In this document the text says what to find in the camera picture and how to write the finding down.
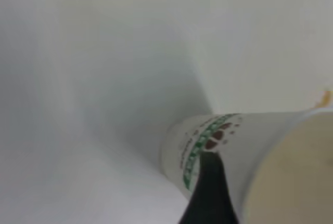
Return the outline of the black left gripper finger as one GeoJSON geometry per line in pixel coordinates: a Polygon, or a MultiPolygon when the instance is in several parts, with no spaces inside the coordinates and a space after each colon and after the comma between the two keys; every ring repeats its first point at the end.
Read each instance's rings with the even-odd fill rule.
{"type": "Polygon", "coordinates": [[[201,152],[200,171],[195,190],[180,219],[180,224],[219,223],[237,224],[219,154],[201,152]]]}

